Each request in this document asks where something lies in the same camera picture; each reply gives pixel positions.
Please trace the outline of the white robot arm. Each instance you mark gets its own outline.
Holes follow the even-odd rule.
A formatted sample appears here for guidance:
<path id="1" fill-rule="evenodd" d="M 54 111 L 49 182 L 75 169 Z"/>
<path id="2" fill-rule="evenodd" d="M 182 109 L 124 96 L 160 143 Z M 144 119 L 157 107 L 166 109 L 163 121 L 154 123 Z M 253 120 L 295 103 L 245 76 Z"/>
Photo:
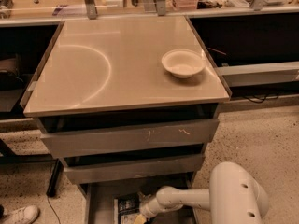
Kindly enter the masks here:
<path id="1" fill-rule="evenodd" d="M 208 189 L 163 186 L 154 195 L 143 198 L 139 210 L 144 218 L 153 218 L 183 206 L 209 211 L 212 224 L 262 224 L 269 210 L 269 198 L 243 167 L 222 162 L 212 170 Z"/>

